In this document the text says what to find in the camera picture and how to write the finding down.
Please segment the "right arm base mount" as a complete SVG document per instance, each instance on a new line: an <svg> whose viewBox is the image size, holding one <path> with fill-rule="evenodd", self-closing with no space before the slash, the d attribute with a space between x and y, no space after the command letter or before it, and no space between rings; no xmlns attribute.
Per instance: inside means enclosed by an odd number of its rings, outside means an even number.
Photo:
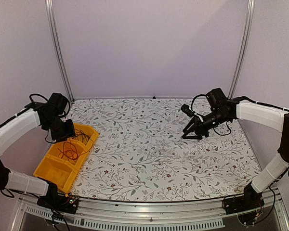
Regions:
<svg viewBox="0 0 289 231"><path fill-rule="evenodd" d="M253 226L263 213L262 193L246 193L242 196L227 196L222 200L226 214L237 214L238 221L244 226Z"/></svg>

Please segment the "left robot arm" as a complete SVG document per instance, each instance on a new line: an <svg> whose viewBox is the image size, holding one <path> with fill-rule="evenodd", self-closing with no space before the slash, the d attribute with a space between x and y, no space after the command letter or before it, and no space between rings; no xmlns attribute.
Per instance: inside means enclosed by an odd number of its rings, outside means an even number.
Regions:
<svg viewBox="0 0 289 231"><path fill-rule="evenodd" d="M37 127L51 134L52 143L74 137L73 122L71 119L65 119L69 110L68 98L60 93L52 93L43 103L31 99L23 110L0 125L0 158L12 144ZM56 184L10 170L0 159L0 191L3 190L42 196L44 202L52 209L62 205Z"/></svg>

